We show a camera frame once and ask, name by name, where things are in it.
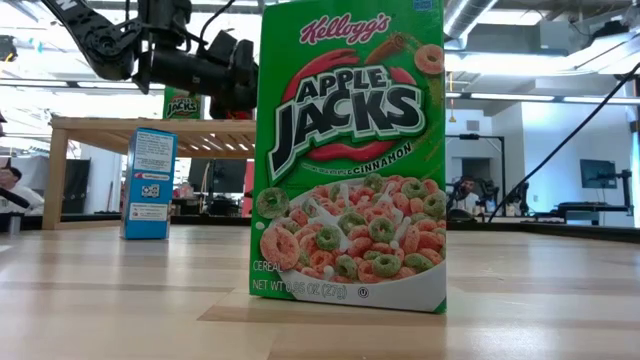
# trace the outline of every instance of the black robotic arm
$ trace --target black robotic arm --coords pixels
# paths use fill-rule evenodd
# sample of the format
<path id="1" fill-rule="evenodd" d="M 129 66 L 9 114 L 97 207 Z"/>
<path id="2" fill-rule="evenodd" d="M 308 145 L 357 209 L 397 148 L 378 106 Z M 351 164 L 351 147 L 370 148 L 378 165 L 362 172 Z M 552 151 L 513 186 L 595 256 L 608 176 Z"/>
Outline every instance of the black robotic arm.
<path id="1" fill-rule="evenodd" d="M 132 78 L 145 94 L 150 83 L 165 84 L 209 95 L 213 104 L 229 110 L 256 106 L 258 66 L 253 61 L 253 42 L 237 41 L 221 31 L 207 49 L 202 38 L 186 30 L 189 0 L 139 0 L 138 17 L 118 25 L 82 0 L 42 1 L 103 79 Z M 178 49 L 185 41 L 186 50 Z M 189 54 L 192 41 L 198 43 L 195 55 Z"/>

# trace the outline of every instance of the wooden table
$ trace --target wooden table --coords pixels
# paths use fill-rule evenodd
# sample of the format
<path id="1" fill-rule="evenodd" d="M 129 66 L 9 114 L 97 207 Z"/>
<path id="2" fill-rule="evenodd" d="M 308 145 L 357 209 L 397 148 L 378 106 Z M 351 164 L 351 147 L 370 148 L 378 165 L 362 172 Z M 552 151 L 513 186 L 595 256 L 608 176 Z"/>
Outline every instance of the wooden table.
<path id="1" fill-rule="evenodd" d="M 446 315 L 248 294 L 248 227 L 0 236 L 0 357 L 83 360 L 640 358 L 640 247 L 448 234 Z"/>
<path id="2" fill-rule="evenodd" d="M 255 154 L 255 121 L 54 118 L 45 194 L 43 229 L 113 225 L 114 222 L 61 223 L 64 174 L 69 140 L 127 155 L 129 139 L 140 127 L 178 135 L 178 157 L 249 159 Z"/>

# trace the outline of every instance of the man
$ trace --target man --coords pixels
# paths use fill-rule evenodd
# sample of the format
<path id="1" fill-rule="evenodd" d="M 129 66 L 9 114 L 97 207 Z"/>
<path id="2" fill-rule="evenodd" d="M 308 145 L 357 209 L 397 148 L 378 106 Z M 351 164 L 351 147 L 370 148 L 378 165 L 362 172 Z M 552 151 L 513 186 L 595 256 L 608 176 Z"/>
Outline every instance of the man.
<path id="1" fill-rule="evenodd" d="M 18 185 L 20 179 L 22 179 L 22 173 L 14 167 L 0 170 L 0 187 L 28 201 L 29 207 L 24 208 L 0 196 L 0 213 L 21 212 L 27 215 L 42 214 L 44 199 L 35 191 Z"/>
<path id="2" fill-rule="evenodd" d="M 458 193 L 453 194 L 453 209 L 460 209 L 474 214 L 476 203 L 480 200 L 480 197 L 473 193 L 473 188 L 476 186 L 476 181 L 471 176 L 463 176 L 460 179 L 460 186 Z"/>

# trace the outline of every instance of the green cereal box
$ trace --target green cereal box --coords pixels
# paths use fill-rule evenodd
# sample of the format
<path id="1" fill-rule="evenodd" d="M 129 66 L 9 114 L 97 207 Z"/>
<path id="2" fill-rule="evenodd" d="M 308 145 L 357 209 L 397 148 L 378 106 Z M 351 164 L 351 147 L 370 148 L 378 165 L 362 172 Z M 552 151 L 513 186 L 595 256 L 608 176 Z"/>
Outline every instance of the green cereal box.
<path id="1" fill-rule="evenodd" d="M 446 309 L 442 0 L 262 22 L 251 294 Z"/>
<path id="2" fill-rule="evenodd" d="M 162 116 L 164 119 L 201 119 L 202 101 L 199 95 L 172 88 L 164 89 L 164 107 Z"/>

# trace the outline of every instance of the blue and white box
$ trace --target blue and white box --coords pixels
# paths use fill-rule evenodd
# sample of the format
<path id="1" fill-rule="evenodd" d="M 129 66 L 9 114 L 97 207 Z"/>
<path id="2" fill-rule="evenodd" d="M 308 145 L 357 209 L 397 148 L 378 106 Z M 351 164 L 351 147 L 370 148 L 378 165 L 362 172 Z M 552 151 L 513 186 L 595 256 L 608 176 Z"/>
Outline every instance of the blue and white box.
<path id="1" fill-rule="evenodd" d="M 123 238 L 169 237 L 177 147 L 175 134 L 153 129 L 138 128 L 129 140 Z"/>

